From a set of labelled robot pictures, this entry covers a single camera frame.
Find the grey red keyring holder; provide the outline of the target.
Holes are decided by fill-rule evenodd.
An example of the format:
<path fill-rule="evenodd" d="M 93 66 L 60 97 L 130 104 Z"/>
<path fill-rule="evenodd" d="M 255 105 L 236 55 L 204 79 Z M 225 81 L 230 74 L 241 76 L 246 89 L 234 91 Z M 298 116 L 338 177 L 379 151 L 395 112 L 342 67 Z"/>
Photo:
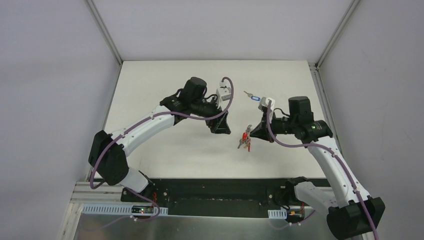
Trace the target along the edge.
<path fill-rule="evenodd" d="M 237 149 L 241 149 L 243 147 L 244 149 L 247 149 L 248 152 L 251 151 L 251 136 L 250 136 L 251 131 L 252 131 L 252 125 L 249 124 L 246 127 L 245 131 L 243 132 L 239 140 Z"/>

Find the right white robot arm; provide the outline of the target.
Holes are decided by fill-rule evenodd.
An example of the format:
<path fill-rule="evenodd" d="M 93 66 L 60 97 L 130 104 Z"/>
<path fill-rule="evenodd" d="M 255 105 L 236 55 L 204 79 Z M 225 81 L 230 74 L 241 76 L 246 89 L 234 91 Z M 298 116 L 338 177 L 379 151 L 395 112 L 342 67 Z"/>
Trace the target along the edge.
<path fill-rule="evenodd" d="M 380 197 L 372 195 L 355 177 L 344 160 L 333 133 L 323 120 L 315 120 L 310 99 L 295 96 L 288 100 L 289 113 L 276 117 L 275 100 L 252 96 L 263 115 L 249 133 L 257 138 L 286 148 L 305 148 L 324 173 L 334 196 L 317 188 L 305 177 L 290 179 L 284 200 L 290 205 L 303 202 L 325 217 L 327 226 L 338 240 L 372 233 L 378 240 L 378 224 L 385 211 Z"/>

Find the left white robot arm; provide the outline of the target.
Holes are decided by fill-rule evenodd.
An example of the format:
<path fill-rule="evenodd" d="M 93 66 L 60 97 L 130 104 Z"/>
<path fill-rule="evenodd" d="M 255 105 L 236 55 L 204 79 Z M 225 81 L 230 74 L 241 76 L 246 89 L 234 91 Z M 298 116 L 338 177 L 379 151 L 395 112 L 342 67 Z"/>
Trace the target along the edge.
<path fill-rule="evenodd" d="M 141 144 L 185 119 L 204 121 L 211 133 L 229 135 L 227 117 L 234 99 L 233 81 L 225 76 L 215 93 L 206 96 L 207 91 L 203 79 L 191 77 L 183 88 L 165 97 L 138 121 L 111 133 L 97 132 L 88 157 L 92 166 L 90 188 L 121 185 L 132 190 L 140 202 L 147 202 L 153 195 L 149 186 L 152 182 L 141 171 L 129 167 L 127 161 Z"/>

